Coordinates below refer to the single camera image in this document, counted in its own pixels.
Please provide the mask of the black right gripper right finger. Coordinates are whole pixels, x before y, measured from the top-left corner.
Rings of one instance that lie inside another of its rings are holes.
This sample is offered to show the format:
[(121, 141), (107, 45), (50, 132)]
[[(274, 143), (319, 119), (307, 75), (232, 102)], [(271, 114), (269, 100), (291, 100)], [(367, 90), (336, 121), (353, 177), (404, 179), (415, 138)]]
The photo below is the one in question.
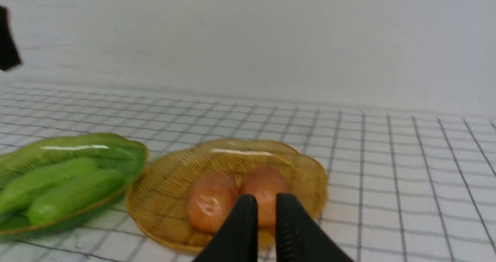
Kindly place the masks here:
[(290, 193), (276, 195), (275, 249), (278, 262), (353, 261)]

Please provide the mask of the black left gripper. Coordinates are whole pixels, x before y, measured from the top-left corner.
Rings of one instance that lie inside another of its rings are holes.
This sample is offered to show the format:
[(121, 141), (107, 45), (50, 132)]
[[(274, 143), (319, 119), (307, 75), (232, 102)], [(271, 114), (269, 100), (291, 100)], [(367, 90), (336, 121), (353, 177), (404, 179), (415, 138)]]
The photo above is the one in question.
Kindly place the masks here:
[(22, 65), (20, 53), (14, 41), (10, 26), (10, 11), (0, 6), (0, 69), (3, 72)]

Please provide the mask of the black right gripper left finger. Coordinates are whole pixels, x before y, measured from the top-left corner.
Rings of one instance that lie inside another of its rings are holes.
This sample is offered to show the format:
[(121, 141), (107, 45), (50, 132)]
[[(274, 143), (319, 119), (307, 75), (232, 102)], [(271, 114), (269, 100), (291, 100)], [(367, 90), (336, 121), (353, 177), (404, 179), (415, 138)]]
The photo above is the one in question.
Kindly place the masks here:
[(239, 195), (227, 219), (195, 262), (256, 262), (258, 205), (250, 194)]

